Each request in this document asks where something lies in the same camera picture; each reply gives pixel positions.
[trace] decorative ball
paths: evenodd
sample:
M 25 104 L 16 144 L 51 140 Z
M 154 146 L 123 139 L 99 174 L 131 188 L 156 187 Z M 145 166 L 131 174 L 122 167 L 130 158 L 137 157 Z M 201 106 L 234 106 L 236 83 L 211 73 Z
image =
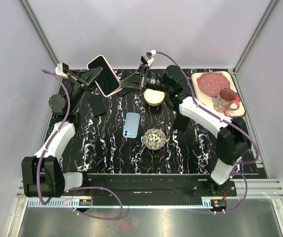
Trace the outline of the decorative ball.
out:
M 160 129 L 152 128 L 143 135 L 143 143 L 150 150 L 161 149 L 166 142 L 166 136 Z

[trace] metal floor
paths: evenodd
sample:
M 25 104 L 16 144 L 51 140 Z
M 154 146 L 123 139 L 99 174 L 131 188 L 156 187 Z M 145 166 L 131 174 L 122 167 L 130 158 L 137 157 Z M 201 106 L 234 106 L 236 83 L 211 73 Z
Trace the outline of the metal floor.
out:
M 228 209 L 239 202 L 228 200 Z M 90 214 L 115 217 L 116 209 L 92 209 Z M 248 199 L 229 214 L 198 214 L 185 209 L 125 209 L 118 221 L 77 216 L 66 208 L 26 209 L 20 237 L 281 237 L 268 199 Z

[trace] small bowl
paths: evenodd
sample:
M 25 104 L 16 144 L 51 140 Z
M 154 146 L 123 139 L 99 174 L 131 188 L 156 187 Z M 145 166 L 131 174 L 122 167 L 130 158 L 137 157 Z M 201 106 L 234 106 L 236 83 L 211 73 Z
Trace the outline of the small bowl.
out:
M 146 89 L 144 97 L 149 105 L 158 106 L 164 100 L 164 92 Z

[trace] plate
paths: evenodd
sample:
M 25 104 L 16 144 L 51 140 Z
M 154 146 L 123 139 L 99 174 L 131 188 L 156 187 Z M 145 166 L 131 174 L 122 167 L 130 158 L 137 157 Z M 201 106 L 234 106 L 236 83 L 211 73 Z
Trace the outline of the plate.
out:
M 221 89 L 230 88 L 230 82 L 221 73 L 204 73 L 197 80 L 202 93 L 210 97 L 217 97 Z

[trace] pink smartphone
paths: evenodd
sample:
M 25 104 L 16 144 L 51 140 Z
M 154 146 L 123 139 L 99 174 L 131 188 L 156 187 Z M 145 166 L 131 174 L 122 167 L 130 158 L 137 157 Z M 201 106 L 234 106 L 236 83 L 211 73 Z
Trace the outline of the pink smartphone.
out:
M 120 80 L 103 55 L 98 55 L 96 58 L 90 61 L 86 67 L 87 69 L 93 69 L 97 67 L 103 68 L 103 71 L 95 83 L 105 97 L 109 97 L 122 89 Z

